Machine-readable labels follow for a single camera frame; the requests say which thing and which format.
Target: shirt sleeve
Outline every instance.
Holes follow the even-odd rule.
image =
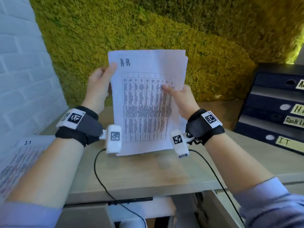
[[[247,228],[304,227],[304,196],[292,195],[274,177],[234,194]]]
[[[5,202],[0,207],[0,227],[53,228],[62,209],[31,203]]]

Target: white device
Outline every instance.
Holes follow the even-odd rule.
[[[182,158],[189,155],[187,142],[193,141],[195,138],[187,137],[187,133],[183,134],[180,130],[174,130],[170,133],[170,139],[175,153]]]
[[[122,147],[122,129],[118,125],[109,125],[106,130],[103,130],[103,134],[99,137],[99,140],[105,140],[105,146],[107,153],[119,153]]]

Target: wire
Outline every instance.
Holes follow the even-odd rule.
[[[211,165],[209,164],[209,162],[203,157],[203,155],[201,155],[201,154],[200,154],[199,152],[197,152],[196,150],[194,150],[194,149],[188,149],[188,150],[197,153],[199,156],[201,156],[201,157],[205,160],[205,162],[208,164],[208,166],[209,166],[210,169],[212,170],[214,176],[215,176],[216,179],[218,180],[218,183],[221,185],[222,189],[224,190],[224,192],[226,193],[227,197],[229,198],[229,200],[230,200],[230,202],[231,202],[233,208],[235,209],[236,213],[238,214],[239,218],[241,219],[241,222],[242,222],[243,225],[245,226],[244,221],[243,221],[241,215],[239,214],[238,210],[236,209],[236,207],[235,207],[235,205],[233,204],[231,198],[229,197],[227,191],[225,190],[225,188],[223,187],[222,183],[221,183],[220,180],[218,179],[216,173],[215,173],[214,170],[212,169],[212,167],[211,167]]]
[[[98,155],[99,155],[102,151],[105,151],[105,150],[106,150],[106,149],[102,149],[101,151],[99,151],[98,154],[97,154],[96,157],[95,157],[95,161],[94,161],[94,173],[95,173],[95,176],[96,176],[97,180],[99,181],[99,183],[101,184],[101,186],[104,188],[105,192],[106,192],[113,200],[117,201],[117,200],[108,192],[107,188],[104,186],[104,184],[102,184],[102,182],[100,181],[100,179],[99,179],[99,177],[97,176],[97,173],[96,173],[96,160],[97,160],[97,157],[98,157]],[[127,207],[125,207],[123,204],[120,204],[120,203],[119,203],[119,205],[121,205],[123,208],[125,208],[127,211],[131,212],[132,214],[135,214],[136,216],[140,217],[140,218],[142,219],[142,221],[144,222],[144,224],[145,224],[145,228],[147,228],[145,219],[144,219],[142,216],[140,216],[139,214],[136,214],[134,211],[131,211],[130,209],[128,209]]]

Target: white velcro strap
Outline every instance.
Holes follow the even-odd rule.
[[[208,122],[208,124],[212,127],[212,129],[217,126],[223,125],[220,122],[220,120],[211,111],[207,111],[207,112],[201,114],[201,116],[206,120],[206,122]]]
[[[76,129],[77,125],[85,115],[85,112],[78,109],[70,109],[62,117],[62,119],[57,123],[56,128],[66,126],[71,129]]]

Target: wooden desk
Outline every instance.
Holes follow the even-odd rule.
[[[232,128],[241,104],[241,101],[231,101],[200,105],[207,110],[211,109],[225,128]],[[113,124],[112,107],[106,107],[99,118],[105,128]],[[41,134],[55,134],[56,123],[52,123]],[[227,134],[283,183],[304,181],[304,156],[228,130]],[[93,171],[95,156],[102,148],[103,141],[86,147],[66,204],[110,199]],[[216,169],[204,146],[193,145],[190,148],[200,152]],[[96,169],[100,180],[116,199],[175,195],[221,188],[208,165],[196,153],[179,159],[173,150],[122,157],[107,155],[104,152],[98,157]]]

